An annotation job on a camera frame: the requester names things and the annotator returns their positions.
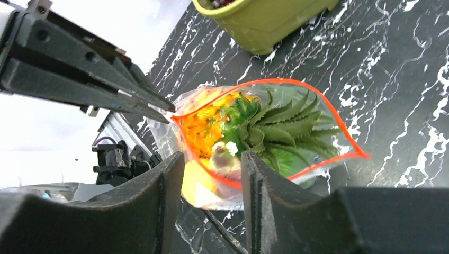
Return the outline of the aluminium frame rail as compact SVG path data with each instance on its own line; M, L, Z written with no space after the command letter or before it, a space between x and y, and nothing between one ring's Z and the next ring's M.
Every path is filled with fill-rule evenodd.
M121 113L110 112L97 132L97 137L94 139L92 146L102 142L112 144L113 142L124 141L128 146L129 153L132 152L135 146L139 146L149 157L157 154L154 149L144 143L137 132L137 128L133 127Z

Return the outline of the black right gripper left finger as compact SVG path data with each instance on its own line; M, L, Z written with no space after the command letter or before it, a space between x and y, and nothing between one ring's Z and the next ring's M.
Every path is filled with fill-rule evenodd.
M184 167L175 152L85 202L1 193L1 253L170 253Z

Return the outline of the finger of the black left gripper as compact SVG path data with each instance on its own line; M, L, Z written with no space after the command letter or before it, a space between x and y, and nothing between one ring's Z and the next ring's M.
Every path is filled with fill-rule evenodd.
M176 110L115 45L51 10L1 9L1 92L161 123Z

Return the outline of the olive green plastic bin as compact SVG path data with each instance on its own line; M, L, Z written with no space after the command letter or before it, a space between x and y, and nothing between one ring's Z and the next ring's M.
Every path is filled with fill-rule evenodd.
M274 46L338 0L193 1L196 10L214 20L236 44L254 55Z

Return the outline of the yellow toy lemon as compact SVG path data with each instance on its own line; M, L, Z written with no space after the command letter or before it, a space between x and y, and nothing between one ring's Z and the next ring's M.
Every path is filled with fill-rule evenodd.
M216 180L197 161L189 161L185 165L181 190L184 199L194 207L207 207L220 200L216 192Z

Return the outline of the orange spiky toy fruit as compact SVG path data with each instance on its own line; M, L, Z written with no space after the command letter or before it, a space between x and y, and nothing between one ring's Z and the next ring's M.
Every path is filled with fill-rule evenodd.
M263 101L257 96L233 92L181 119L181 129L193 152L210 158L214 144L232 141L238 148L237 157L243 151L261 155L265 149L264 134L255 123L270 106L276 106L274 102L278 98L269 89L265 90L265 95L267 98Z

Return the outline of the clear zip bag orange zipper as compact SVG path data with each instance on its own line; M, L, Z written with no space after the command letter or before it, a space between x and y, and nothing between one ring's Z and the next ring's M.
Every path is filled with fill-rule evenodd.
M367 153L328 98L299 80L269 78L181 94L167 124L147 120L159 154L185 157L181 196L206 210L243 209L244 152L301 187Z

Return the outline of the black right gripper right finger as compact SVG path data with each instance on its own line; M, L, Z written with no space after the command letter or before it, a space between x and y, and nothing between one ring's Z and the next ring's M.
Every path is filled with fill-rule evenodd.
M342 187L320 197L241 157L249 253L448 253L448 189Z

